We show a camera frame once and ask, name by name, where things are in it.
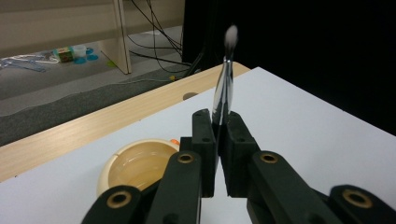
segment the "brush bristles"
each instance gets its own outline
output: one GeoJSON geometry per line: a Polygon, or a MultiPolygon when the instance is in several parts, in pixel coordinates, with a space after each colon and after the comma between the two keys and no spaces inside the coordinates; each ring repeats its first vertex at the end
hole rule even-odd
{"type": "Polygon", "coordinates": [[[233,55],[233,50],[235,49],[236,42],[238,40],[238,29],[235,25],[230,26],[225,33],[224,47],[225,47],[225,57],[230,59],[233,55]]]}

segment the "table surface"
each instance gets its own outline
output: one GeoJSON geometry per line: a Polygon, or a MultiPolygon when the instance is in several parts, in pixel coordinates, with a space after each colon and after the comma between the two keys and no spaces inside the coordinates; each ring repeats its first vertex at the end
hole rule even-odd
{"type": "MultiPolygon", "coordinates": [[[[220,69],[0,148],[0,223],[79,223],[95,201],[98,176],[114,152],[144,138],[191,136],[191,115],[211,110],[220,69]],[[188,92],[201,93],[183,101],[188,92]],[[4,175],[8,169],[13,173],[4,175]]],[[[282,155],[322,193],[355,185],[396,208],[395,136],[261,68],[235,63],[234,73],[243,75],[234,79],[232,110],[242,116],[261,150],[282,155]]],[[[246,199],[226,196],[221,166],[215,196],[203,199],[201,223],[249,223],[246,199]]]]}

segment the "black backdrop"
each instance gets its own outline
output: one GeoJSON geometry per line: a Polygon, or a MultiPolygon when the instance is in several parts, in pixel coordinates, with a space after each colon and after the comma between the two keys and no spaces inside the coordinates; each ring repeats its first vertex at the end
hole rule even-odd
{"type": "Polygon", "coordinates": [[[394,1],[187,0],[185,9],[184,62],[208,46],[201,68],[221,64],[233,23],[236,62],[262,67],[396,135],[394,1]]]}

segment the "makeup brush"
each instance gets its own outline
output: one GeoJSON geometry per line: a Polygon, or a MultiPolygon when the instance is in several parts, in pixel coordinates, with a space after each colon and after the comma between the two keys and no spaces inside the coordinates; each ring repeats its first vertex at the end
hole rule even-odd
{"type": "Polygon", "coordinates": [[[224,37],[225,56],[223,66],[216,86],[213,111],[212,128],[217,142],[222,142],[221,132],[228,121],[233,99],[233,51],[238,39],[238,30],[235,25],[228,28],[224,37]]]}

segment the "gray carpet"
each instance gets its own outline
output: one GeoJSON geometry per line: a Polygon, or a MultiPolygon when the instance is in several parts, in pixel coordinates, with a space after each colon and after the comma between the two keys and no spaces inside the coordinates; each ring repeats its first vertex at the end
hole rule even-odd
{"type": "Polygon", "coordinates": [[[18,113],[0,117],[0,146],[45,131],[69,120],[79,118],[109,105],[169,84],[170,76],[183,77],[188,66],[173,65],[166,72],[156,70],[117,84],[92,91],[68,95],[55,102],[26,108],[18,113]]]}

